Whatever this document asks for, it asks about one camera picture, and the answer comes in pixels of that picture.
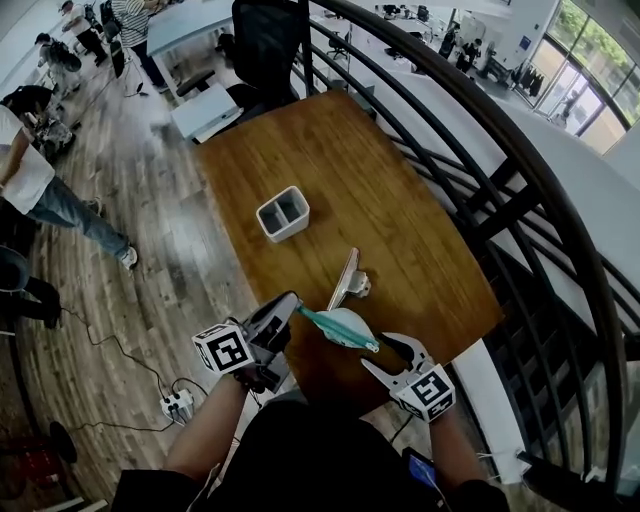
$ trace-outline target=white pen holder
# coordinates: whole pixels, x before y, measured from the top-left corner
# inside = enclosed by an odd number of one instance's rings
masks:
[[[289,187],[256,211],[267,238],[274,243],[299,233],[309,225],[309,203],[298,187]]]

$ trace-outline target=glass door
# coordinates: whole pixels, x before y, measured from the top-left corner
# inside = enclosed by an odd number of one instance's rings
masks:
[[[595,114],[600,111],[602,101],[589,86],[582,92],[580,98],[575,102],[571,113],[567,118],[566,131],[571,135],[576,135]]]
[[[567,94],[571,91],[580,91],[586,82],[576,68],[569,63],[565,63],[564,68],[558,74],[558,78],[549,88],[548,94],[540,102],[536,110],[546,117],[552,117],[558,105],[567,97]]]

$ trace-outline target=smartphone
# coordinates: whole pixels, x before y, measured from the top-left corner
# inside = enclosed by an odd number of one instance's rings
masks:
[[[409,447],[403,450],[402,459],[405,461],[411,478],[430,489],[435,489],[436,468],[431,460]]]

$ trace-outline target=white desk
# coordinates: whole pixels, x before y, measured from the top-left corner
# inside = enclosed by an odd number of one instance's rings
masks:
[[[171,117],[185,139],[204,142],[235,121],[242,110],[225,88],[215,83],[195,98],[171,112]]]
[[[149,20],[147,53],[153,58],[178,104],[177,86],[162,60],[162,54],[182,43],[231,22],[233,0],[187,0],[170,7]]]

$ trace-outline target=power cable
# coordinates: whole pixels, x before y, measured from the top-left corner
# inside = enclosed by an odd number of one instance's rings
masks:
[[[260,401],[258,400],[258,397],[256,396],[256,394],[253,391],[249,391],[249,394],[251,395],[251,398],[253,398],[253,401],[256,403],[256,405],[258,406],[258,410],[262,409],[262,404],[260,403]]]
[[[164,394],[164,391],[162,390],[162,386],[164,386],[166,389],[169,389],[167,387],[167,385],[163,382],[162,377],[160,376],[160,374],[158,373],[157,370],[151,368],[149,365],[147,365],[145,362],[141,361],[140,359],[132,356],[131,354],[128,354],[127,352],[124,351],[124,349],[122,348],[122,343],[120,343],[120,339],[115,335],[115,334],[110,334],[109,336],[107,336],[106,338],[102,339],[101,341],[94,343],[93,339],[91,338],[91,331],[89,330],[89,323],[84,320],[80,315],[78,315],[77,313],[75,313],[74,311],[71,311],[67,308],[62,308],[62,311],[66,311],[67,313],[69,313],[72,316],[75,316],[78,320],[80,320],[80,322],[84,325],[86,331],[87,331],[87,337],[89,338],[89,343],[91,343],[94,347],[98,347],[100,345],[102,345],[103,343],[109,341],[110,339],[114,339],[116,341],[116,343],[118,344],[118,348],[120,349],[120,352],[122,352],[122,355],[124,357],[127,357],[129,359],[131,359],[134,363],[142,366],[145,370],[150,371],[151,373],[153,373],[156,376],[157,382],[158,382],[158,391],[160,392],[160,395],[162,396],[162,398],[167,398],[166,395]]]
[[[126,430],[135,430],[137,432],[164,432],[165,430],[168,430],[169,427],[172,427],[173,425],[176,425],[176,424],[177,422],[173,420],[171,421],[171,423],[169,423],[166,427],[163,427],[163,428],[140,428],[140,427],[132,427],[130,425],[120,425],[118,423],[110,423],[108,421],[98,421],[96,423],[83,423],[79,427],[74,427],[72,429],[69,429],[67,432],[69,433],[77,432],[78,430],[82,430],[83,428],[87,428],[87,427],[94,428],[100,425],[104,425],[106,427],[113,427],[113,428],[123,428]]]
[[[180,382],[181,380],[184,380],[184,381],[186,381],[186,382],[190,382],[191,384],[193,384],[194,386],[196,386],[200,391],[202,391],[202,393],[203,393],[205,396],[209,396],[209,393],[207,393],[207,392],[206,392],[206,390],[205,390],[205,389],[204,389],[200,384],[198,384],[195,380],[188,379],[187,377],[178,377],[176,380],[174,380],[174,381],[173,381],[173,383],[171,384],[171,392],[172,392],[172,393],[175,393],[175,392],[176,392],[176,390],[175,390],[175,385],[176,385],[178,382]]]

